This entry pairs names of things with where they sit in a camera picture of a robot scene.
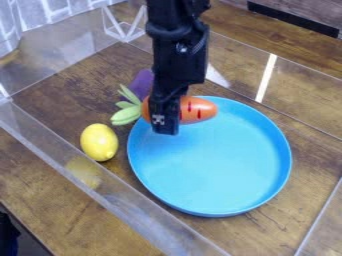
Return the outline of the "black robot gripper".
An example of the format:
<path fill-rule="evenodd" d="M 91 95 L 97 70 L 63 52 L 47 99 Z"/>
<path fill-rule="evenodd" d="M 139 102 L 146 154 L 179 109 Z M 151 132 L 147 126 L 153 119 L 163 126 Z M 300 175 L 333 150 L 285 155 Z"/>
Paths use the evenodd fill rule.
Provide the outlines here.
<path fill-rule="evenodd" d="M 210 27 L 201 15 L 210 7 L 210 0 L 147 0 L 155 74 L 149 114 L 158 134 L 178 134 L 181 98 L 173 96 L 205 82 Z"/>

